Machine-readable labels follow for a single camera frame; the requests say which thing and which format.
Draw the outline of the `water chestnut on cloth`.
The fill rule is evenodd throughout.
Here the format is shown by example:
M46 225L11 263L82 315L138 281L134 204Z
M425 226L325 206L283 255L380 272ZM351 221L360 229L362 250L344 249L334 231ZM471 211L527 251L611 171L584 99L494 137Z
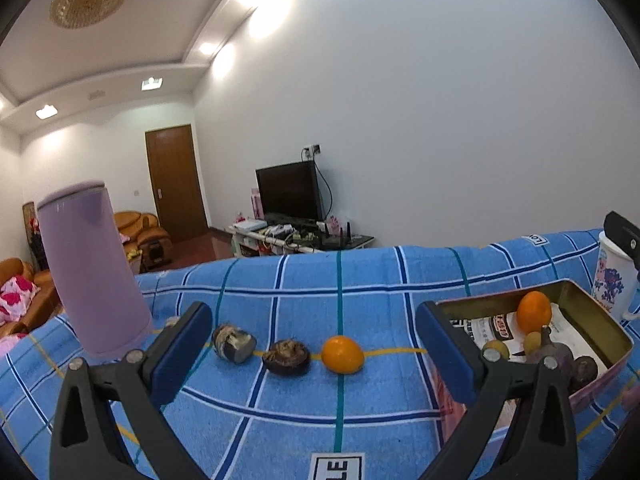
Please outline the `water chestnut on cloth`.
M302 376L308 372L311 357L308 348L295 339L282 339L262 355L262 365L280 376Z

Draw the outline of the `small orange on cloth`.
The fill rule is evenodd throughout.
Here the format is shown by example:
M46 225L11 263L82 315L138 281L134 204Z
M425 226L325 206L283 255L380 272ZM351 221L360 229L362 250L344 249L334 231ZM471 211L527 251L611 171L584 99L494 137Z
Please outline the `small orange on cloth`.
M351 375L359 372L364 364L364 353L356 341L346 336L333 336L320 352L323 365L336 374Z

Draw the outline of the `blue plaid cloth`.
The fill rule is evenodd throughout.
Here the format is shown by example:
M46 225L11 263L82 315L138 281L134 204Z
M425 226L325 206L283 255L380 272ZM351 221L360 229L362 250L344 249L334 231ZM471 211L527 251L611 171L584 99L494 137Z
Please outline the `blue plaid cloth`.
M242 258L137 277L156 327L194 301L252 334L257 351L304 344L309 370L284 377L260 356L235 365L205 347L165 416L214 479L303 479L320 452L360 452L370 479L413 479L442 446L445 405L414 328L426 300L568 278L588 286L587 232L483 248L357 249Z

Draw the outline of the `TV stand with clutter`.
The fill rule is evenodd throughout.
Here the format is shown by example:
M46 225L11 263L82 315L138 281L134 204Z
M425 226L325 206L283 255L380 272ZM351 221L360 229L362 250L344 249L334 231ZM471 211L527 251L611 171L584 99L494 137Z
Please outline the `TV stand with clutter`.
M235 257L284 256L337 252L371 246L375 237L356 234L349 221L335 216L326 221L296 226L291 221L268 224L266 220L241 218L228 226Z

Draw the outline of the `small yellow-green fruit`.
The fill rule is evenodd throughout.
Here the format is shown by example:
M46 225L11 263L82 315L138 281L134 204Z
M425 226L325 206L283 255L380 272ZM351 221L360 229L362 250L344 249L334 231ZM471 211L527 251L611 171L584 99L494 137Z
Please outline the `small yellow-green fruit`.
M510 359L509 348L506 346L504 342L500 340L494 339L494 340L487 341L486 344L484 344L482 351L486 352L488 350L495 350L495 352L498 352L500 356L506 361Z

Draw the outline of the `white floral mug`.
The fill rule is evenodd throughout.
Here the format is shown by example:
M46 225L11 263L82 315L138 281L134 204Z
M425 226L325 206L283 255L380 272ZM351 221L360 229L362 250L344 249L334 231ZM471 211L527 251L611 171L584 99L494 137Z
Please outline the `white floral mug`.
M617 322L638 320L639 312L632 312L639 281L632 259L612 242L605 232L598 236L599 255L591 293L595 300Z

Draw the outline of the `large orange mandarin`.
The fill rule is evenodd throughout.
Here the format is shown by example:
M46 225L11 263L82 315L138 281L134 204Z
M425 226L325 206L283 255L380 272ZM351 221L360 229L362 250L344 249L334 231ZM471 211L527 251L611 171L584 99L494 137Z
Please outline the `large orange mandarin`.
M552 307L549 298L538 290L528 292L518 304L515 311L516 322L520 331L528 335L540 332L552 319Z

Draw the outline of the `cut water chestnut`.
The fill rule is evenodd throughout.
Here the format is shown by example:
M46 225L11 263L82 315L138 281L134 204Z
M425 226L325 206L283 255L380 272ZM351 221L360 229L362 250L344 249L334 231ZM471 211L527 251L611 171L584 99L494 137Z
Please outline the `cut water chestnut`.
M247 361L257 346L256 338L232 324L220 324L213 332L212 343L216 355L232 364Z

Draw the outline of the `black television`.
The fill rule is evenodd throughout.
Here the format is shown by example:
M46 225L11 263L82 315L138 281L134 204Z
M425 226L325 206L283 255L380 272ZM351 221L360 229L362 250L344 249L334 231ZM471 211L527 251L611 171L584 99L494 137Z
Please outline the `black television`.
M323 218L318 174L311 160L257 169L255 174L262 211L268 220Z

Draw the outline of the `purple sweet potato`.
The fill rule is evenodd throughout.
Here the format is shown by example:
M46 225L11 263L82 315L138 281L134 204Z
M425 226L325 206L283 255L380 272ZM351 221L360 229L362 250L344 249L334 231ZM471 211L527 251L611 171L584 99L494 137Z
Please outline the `purple sweet potato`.
M550 338L551 330L549 326L541 329L541 348L532 356L526 356L527 364L538 364L547 358L553 358L558 363L563 379L568 384L570 373L574 362L574 354L570 347L562 342L554 342Z

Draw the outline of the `dark water chestnut in tray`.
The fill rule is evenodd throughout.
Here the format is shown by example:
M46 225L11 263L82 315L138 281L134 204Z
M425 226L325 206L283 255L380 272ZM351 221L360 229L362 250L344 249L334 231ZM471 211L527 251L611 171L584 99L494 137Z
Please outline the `dark water chestnut in tray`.
M574 359L568 388L574 393L587 387L598 378L597 362L591 356Z

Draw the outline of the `brown wooden door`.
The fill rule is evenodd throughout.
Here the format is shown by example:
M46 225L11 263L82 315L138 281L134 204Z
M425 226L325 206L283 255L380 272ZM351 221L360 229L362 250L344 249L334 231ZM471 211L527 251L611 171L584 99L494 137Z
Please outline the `brown wooden door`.
M208 225L191 126L147 131L145 146L160 225L175 243L204 235Z

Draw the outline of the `metal tin tray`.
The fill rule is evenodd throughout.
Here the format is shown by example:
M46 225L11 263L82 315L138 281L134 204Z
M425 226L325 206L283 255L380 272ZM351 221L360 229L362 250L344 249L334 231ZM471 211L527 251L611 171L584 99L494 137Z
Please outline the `metal tin tray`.
M544 297L549 304L547 323L531 332L518 322L521 304ZM498 294L448 300L437 307L450 324L471 337L478 348L495 346L515 363L531 363L554 352L562 367L581 360L591 363L590 382L574 381L580 388L570 394L572 409L584 410L623 370L634 343L607 310L570 280Z

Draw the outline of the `printed paper in tray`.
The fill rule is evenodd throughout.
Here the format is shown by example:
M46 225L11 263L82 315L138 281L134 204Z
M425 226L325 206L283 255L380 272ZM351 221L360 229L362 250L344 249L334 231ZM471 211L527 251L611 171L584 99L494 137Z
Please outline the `printed paper in tray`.
M599 373L603 373L608 367L598 357L594 349L578 330L562 315L557 304L551 304L552 318L550 322L550 340L566 344L573 352L575 358L591 356L597 363ZM520 331L516 322L515 313L497 314L484 318L452 318L450 323L455 328L463 330L475 342L478 348L483 348L488 341L501 341L510 353L510 360L524 363L526 354L524 350L525 335Z

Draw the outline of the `lilac tumbler cup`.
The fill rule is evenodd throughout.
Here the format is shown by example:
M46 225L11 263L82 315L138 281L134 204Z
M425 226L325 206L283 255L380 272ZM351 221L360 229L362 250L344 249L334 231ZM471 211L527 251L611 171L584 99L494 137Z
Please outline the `lilac tumbler cup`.
M82 348L119 360L151 333L142 296L102 181L61 188L37 205L49 269Z

